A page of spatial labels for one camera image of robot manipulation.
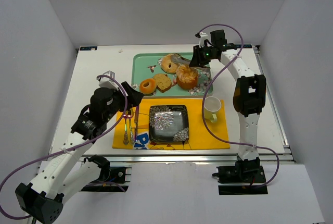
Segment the silver metal tongs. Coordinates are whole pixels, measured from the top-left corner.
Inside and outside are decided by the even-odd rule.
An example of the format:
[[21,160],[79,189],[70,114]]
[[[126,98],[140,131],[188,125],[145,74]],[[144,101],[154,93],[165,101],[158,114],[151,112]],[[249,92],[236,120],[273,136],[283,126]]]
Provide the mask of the silver metal tongs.
[[[190,65],[191,60],[182,57],[178,53],[172,53],[171,54],[171,62],[173,62],[175,64]],[[196,68],[198,70],[201,70],[201,71],[204,71],[204,72],[209,72],[210,71],[210,67],[207,67],[207,66],[194,66],[194,68]]]

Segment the pale glazed bagel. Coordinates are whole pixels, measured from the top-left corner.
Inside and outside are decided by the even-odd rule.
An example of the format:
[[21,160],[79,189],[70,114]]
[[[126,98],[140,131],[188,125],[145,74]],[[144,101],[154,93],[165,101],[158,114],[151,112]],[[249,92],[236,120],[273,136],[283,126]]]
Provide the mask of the pale glazed bagel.
[[172,61],[172,57],[174,56],[173,53],[170,53],[166,56],[163,57],[162,62],[161,62],[161,69],[169,74],[176,74],[176,71],[179,67],[178,63],[174,63]]

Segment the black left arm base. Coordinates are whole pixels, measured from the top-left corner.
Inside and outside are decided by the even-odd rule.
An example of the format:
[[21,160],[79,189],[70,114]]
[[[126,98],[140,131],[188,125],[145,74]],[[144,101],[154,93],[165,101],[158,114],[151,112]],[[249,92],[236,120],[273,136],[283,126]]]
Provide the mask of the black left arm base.
[[102,156],[85,157],[83,164],[95,163],[99,169],[99,177],[87,184],[81,192],[126,192],[131,180],[130,167],[114,166]]

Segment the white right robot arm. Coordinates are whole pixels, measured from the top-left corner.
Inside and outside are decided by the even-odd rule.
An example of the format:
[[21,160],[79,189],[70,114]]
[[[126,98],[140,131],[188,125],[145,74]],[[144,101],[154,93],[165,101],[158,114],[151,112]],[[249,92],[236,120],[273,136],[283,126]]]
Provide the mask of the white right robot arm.
[[245,161],[257,159],[258,121],[266,101],[266,78],[254,73],[240,57],[242,47],[227,43],[224,30],[207,35],[198,32],[199,44],[193,48],[190,67],[204,67],[217,59],[231,73],[236,82],[233,106],[240,124],[238,157]]

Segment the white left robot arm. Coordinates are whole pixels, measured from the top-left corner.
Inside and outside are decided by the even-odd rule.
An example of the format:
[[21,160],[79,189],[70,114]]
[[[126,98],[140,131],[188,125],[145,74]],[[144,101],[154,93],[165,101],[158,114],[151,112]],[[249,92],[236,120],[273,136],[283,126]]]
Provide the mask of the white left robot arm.
[[16,188],[21,209],[41,223],[53,223],[65,202],[76,192],[91,182],[111,180],[110,162],[99,155],[86,159],[73,174],[70,171],[92,147],[95,139],[106,133],[110,119],[118,112],[138,106],[143,97],[143,93],[127,82],[122,82],[120,87],[109,82],[96,89],[90,103],[81,110],[71,127],[61,154],[54,157],[28,184],[21,183]]

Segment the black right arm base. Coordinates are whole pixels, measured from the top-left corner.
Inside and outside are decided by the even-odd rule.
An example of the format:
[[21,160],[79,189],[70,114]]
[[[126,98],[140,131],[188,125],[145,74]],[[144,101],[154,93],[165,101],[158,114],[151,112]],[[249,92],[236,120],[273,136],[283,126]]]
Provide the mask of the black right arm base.
[[237,159],[233,166],[219,166],[212,177],[219,195],[267,195],[266,177],[260,159]]

